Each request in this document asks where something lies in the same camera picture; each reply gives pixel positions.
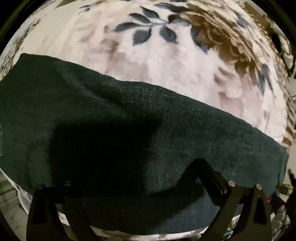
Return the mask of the dark green pants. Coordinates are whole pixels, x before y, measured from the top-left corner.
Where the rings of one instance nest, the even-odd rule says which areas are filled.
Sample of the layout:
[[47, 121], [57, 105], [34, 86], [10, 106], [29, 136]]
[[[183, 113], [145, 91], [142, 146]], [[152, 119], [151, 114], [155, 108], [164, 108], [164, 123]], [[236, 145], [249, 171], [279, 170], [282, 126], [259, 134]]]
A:
[[285, 175], [287, 150], [224, 111], [142, 82], [22, 54], [1, 81], [1, 169], [29, 194], [70, 184], [91, 226], [131, 235], [204, 228], [218, 211], [198, 180]]

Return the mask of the white and black hanging garment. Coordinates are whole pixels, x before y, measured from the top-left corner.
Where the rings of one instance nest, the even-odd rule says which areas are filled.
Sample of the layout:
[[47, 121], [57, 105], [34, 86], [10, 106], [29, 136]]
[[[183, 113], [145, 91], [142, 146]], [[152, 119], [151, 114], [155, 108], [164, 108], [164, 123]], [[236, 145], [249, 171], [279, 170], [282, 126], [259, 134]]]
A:
[[292, 51], [290, 41], [275, 22], [270, 25], [271, 39], [283, 60], [289, 77], [295, 76], [295, 55]]

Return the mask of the floral white bed blanket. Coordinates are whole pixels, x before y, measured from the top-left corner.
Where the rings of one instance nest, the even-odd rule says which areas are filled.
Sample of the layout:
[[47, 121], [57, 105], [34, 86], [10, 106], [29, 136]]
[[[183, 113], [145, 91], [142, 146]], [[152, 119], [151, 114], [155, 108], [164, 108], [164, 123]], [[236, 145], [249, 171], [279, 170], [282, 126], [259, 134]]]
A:
[[[165, 88], [245, 121], [287, 153], [292, 145], [295, 109], [287, 69], [267, 31], [238, 1], [47, 1], [1, 53], [1, 81], [22, 54]], [[48, 215], [34, 212], [35, 192], [1, 172], [31, 219], [47, 227]], [[38, 187], [48, 191], [46, 206], [55, 202], [59, 223], [71, 226], [78, 219], [79, 240], [179, 240], [210, 225], [154, 235], [103, 230], [88, 223], [70, 197], [70, 184]]]

